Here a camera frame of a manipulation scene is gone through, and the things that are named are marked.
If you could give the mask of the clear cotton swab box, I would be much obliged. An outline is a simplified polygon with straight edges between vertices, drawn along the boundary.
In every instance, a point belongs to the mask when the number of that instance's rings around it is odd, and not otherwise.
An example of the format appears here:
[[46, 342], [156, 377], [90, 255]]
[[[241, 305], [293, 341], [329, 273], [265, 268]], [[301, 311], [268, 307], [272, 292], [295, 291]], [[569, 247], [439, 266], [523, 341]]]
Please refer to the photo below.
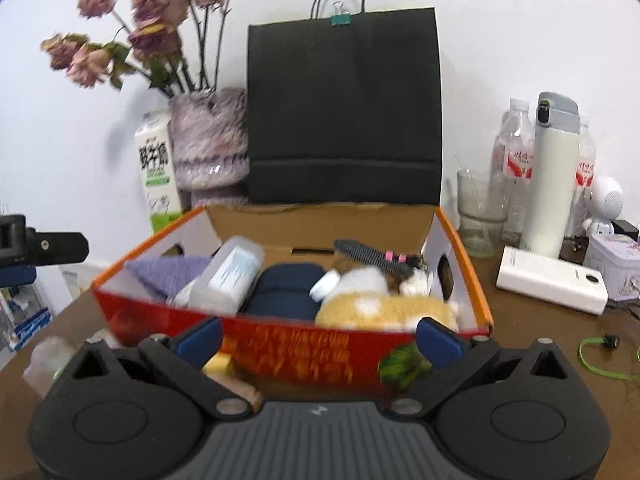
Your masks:
[[184, 286], [169, 305], [235, 316], [253, 291], [264, 259], [262, 246], [246, 237], [232, 236], [218, 249], [203, 273]]

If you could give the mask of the purple knitted cloth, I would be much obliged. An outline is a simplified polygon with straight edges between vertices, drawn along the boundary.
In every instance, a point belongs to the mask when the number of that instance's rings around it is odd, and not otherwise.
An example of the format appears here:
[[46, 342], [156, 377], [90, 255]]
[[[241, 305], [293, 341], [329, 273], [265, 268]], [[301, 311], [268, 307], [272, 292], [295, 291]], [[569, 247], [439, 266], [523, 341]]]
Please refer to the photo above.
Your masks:
[[212, 258], [205, 256], [160, 256], [128, 260], [125, 269], [155, 300], [173, 304], [211, 262]]

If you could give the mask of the yellow white plush toy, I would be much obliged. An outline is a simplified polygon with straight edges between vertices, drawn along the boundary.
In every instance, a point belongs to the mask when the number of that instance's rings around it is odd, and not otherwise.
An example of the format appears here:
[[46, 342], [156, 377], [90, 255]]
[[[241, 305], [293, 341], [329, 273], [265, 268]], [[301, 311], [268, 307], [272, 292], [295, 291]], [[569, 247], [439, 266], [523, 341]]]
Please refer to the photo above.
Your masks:
[[414, 270], [391, 292], [387, 276], [376, 266], [360, 266], [341, 274], [341, 281], [325, 300], [314, 324], [336, 330], [414, 332], [422, 318], [432, 318], [454, 332], [458, 306], [431, 295], [434, 278]]

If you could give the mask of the iridescent plastic bag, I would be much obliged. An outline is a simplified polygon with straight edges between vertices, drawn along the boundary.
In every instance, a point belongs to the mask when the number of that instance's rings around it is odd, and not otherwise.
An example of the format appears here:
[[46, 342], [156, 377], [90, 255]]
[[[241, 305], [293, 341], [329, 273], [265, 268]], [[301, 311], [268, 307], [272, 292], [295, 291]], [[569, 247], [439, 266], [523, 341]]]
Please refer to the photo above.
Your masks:
[[[112, 350], [124, 350], [126, 347], [106, 328], [98, 330], [87, 338], [87, 344], [97, 344], [104, 341]], [[23, 372], [23, 378], [40, 399], [43, 399], [50, 391], [54, 382], [58, 379], [66, 365], [82, 347], [74, 346], [61, 336], [47, 336], [39, 344], [35, 345], [30, 356], [29, 366]], [[89, 378], [101, 376], [107, 373], [104, 363], [95, 356], [87, 356], [86, 362], [76, 370], [77, 378]]]

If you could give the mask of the dark blue zip case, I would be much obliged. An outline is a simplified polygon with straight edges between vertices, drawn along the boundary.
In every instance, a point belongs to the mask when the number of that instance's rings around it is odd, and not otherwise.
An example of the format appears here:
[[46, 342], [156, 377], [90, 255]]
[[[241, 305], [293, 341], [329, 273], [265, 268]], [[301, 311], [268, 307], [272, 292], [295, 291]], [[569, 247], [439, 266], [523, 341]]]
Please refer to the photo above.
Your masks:
[[278, 263], [267, 268], [245, 301], [242, 313], [254, 318], [312, 322], [320, 310], [309, 295], [324, 275], [315, 263]]

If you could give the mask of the white round charger puck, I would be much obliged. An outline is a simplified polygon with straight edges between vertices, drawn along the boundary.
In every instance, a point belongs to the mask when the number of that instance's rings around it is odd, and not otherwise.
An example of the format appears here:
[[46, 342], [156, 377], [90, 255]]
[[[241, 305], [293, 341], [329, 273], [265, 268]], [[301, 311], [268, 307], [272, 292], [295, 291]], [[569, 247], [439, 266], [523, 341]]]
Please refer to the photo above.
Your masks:
[[334, 291], [334, 288], [341, 281], [341, 273], [335, 269], [329, 270], [314, 283], [309, 291], [309, 297], [315, 302], [322, 302], [329, 296], [330, 292]]

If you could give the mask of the yellow sponge cube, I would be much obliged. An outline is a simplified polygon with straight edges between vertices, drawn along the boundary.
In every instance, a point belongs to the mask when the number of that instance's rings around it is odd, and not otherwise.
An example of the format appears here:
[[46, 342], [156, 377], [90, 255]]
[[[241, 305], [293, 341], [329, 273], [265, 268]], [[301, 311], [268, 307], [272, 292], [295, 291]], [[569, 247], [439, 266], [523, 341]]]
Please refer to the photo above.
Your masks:
[[202, 371], [210, 378], [217, 376], [235, 377], [236, 371], [232, 356], [218, 352], [203, 366]]

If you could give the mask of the white power bank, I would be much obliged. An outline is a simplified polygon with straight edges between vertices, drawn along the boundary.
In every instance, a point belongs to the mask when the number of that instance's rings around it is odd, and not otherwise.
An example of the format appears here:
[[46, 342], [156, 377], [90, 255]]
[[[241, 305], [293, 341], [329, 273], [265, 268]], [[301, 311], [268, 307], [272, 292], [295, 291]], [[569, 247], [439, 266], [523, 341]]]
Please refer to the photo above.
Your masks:
[[503, 249], [496, 286], [592, 315], [608, 303], [599, 271], [514, 247]]

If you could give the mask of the clear water bottle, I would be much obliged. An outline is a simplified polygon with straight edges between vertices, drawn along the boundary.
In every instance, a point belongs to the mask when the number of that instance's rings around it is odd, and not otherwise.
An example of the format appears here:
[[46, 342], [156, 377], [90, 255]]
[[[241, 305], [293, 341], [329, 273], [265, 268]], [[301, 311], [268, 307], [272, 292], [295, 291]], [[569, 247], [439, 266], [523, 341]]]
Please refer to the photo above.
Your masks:
[[590, 190], [594, 168], [596, 168], [597, 145], [589, 130], [589, 118], [580, 118], [580, 143], [579, 159], [575, 172], [575, 186], [570, 208], [570, 220], [567, 223], [566, 235], [568, 237], [579, 236], [582, 232], [582, 222], [588, 216], [586, 195]]
[[524, 229], [530, 179], [533, 174], [535, 129], [529, 119], [529, 102], [510, 99], [491, 155], [491, 177], [506, 182], [510, 204], [502, 239], [520, 244]]

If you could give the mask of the white round speaker robot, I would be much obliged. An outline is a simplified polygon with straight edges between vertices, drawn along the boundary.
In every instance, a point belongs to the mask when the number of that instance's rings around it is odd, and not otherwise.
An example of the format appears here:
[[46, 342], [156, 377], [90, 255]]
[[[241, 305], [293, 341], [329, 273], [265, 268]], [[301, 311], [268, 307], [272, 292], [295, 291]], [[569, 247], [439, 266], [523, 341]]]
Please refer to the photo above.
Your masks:
[[624, 206], [624, 192], [612, 177], [597, 176], [586, 195], [588, 218], [582, 224], [588, 237], [614, 233], [613, 221], [618, 218]]

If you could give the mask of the purple ceramic vase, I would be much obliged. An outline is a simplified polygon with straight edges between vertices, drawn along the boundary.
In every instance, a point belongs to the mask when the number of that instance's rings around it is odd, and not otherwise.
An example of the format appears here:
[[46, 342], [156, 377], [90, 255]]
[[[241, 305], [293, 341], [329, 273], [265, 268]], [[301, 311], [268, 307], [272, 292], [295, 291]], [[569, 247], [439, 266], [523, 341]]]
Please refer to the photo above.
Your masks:
[[178, 188], [193, 207], [244, 205], [250, 173], [246, 92], [223, 88], [170, 101], [169, 135]]

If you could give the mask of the white thermos bottle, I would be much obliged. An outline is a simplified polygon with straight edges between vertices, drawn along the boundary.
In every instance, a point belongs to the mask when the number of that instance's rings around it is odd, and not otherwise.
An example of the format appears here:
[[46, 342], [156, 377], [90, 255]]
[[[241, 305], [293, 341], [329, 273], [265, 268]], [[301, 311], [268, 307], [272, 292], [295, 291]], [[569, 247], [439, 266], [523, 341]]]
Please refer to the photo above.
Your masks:
[[535, 153], [520, 247], [558, 258], [572, 206], [579, 159], [577, 103], [562, 94], [538, 96]]

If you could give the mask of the dried rose bouquet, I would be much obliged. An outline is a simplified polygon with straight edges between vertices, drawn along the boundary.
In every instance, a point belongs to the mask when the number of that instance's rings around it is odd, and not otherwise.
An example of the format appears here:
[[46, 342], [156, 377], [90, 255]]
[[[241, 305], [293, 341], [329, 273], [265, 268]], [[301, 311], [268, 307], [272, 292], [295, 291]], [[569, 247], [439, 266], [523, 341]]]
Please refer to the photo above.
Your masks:
[[168, 99], [217, 91], [224, 29], [231, 0], [77, 0], [86, 20], [111, 16], [127, 37], [93, 41], [78, 32], [41, 41], [51, 70], [79, 87], [106, 82], [122, 88], [138, 74]]

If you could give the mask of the black paper shopping bag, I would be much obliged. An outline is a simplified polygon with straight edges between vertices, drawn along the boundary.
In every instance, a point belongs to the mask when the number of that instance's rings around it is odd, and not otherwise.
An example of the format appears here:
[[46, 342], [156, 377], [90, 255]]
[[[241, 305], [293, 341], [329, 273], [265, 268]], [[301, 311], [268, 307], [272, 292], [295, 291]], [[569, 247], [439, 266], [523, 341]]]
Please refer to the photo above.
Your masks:
[[437, 205], [434, 9], [250, 26], [247, 133], [254, 204]]

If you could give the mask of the teal binder clip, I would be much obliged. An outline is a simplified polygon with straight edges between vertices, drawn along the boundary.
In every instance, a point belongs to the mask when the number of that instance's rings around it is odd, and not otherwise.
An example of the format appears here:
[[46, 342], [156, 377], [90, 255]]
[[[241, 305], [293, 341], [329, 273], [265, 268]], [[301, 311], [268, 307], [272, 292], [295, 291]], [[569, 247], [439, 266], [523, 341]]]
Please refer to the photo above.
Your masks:
[[333, 14], [330, 16], [329, 21], [332, 27], [350, 24], [352, 21], [350, 11], [346, 8], [343, 1], [334, 1]]

